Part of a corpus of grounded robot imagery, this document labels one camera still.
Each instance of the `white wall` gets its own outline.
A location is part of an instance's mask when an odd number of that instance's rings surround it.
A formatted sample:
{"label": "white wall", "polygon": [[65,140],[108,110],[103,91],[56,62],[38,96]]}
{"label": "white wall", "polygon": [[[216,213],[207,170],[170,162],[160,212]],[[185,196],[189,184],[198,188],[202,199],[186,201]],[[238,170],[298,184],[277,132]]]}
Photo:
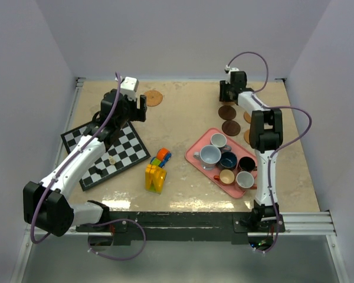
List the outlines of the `white wall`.
{"label": "white wall", "polygon": [[73,76],[34,0],[0,1],[0,282],[24,236],[22,188],[51,170]]}
{"label": "white wall", "polygon": [[[78,76],[218,78],[241,51],[286,77],[330,0],[37,0]],[[261,60],[241,59],[249,76]]]}
{"label": "white wall", "polygon": [[[354,282],[354,0],[331,1],[287,90],[291,103],[313,117],[304,152],[320,208],[333,215]],[[306,121],[296,120],[302,131]]]}

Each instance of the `black and white checkered board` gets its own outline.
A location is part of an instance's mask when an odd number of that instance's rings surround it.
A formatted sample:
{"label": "black and white checkered board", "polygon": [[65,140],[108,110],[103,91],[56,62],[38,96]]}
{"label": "black and white checkered board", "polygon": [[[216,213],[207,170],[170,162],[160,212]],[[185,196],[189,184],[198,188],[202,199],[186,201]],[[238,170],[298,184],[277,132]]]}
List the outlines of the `black and white checkered board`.
{"label": "black and white checkered board", "polygon": [[[68,154],[76,147],[88,124],[81,125],[61,135]],[[113,156],[115,159],[116,163],[114,165],[109,163],[109,156]],[[148,158],[150,158],[150,154],[147,148],[131,123],[127,122],[120,131],[119,139],[80,179],[81,188],[89,190]],[[101,170],[101,174],[96,172],[97,169]]]}

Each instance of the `yellow plastic toy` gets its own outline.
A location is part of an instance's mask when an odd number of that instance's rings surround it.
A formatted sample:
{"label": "yellow plastic toy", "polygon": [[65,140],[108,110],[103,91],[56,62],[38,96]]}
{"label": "yellow plastic toy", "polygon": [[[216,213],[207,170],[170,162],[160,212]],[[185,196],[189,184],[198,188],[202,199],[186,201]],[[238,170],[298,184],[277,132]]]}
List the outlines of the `yellow plastic toy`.
{"label": "yellow plastic toy", "polygon": [[157,165],[148,164],[146,168],[146,190],[161,194],[166,171]]}

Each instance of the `cup handle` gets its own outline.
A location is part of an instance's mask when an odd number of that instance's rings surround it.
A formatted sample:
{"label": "cup handle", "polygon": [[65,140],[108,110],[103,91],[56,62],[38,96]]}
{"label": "cup handle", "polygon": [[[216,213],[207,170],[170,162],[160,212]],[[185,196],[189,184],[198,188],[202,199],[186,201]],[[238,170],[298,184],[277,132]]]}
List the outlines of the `cup handle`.
{"label": "cup handle", "polygon": [[193,157],[199,161],[201,161],[201,157],[199,156],[199,152],[195,152]]}
{"label": "cup handle", "polygon": [[232,150],[232,147],[226,144],[223,147],[222,152],[230,152],[231,150]]}

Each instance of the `cup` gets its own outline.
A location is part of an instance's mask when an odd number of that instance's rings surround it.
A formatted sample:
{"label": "cup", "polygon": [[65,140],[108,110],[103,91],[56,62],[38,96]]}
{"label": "cup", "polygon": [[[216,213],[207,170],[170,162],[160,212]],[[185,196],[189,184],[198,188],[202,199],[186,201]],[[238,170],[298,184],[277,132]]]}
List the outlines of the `cup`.
{"label": "cup", "polygon": [[241,171],[236,175],[236,183],[240,189],[250,189],[254,185],[254,177],[247,171]]}
{"label": "cup", "polygon": [[232,150],[232,147],[227,145],[227,138],[221,133],[213,134],[210,143],[219,148],[221,152],[230,152]]}
{"label": "cup", "polygon": [[194,158],[201,162],[201,166],[205,170],[212,170],[219,162],[221,157],[220,149],[209,144],[204,146],[200,152],[194,153]]}
{"label": "cup", "polygon": [[223,152],[218,162],[220,170],[234,170],[237,166],[237,156],[233,152]]}
{"label": "cup", "polygon": [[244,156],[240,158],[237,167],[239,171],[247,171],[247,172],[257,171],[257,166],[255,165],[255,161],[253,160],[253,158],[249,156]]}
{"label": "cup", "polygon": [[220,171],[219,175],[215,175],[214,179],[224,185],[230,185],[235,181],[235,174],[228,169],[224,169]]}

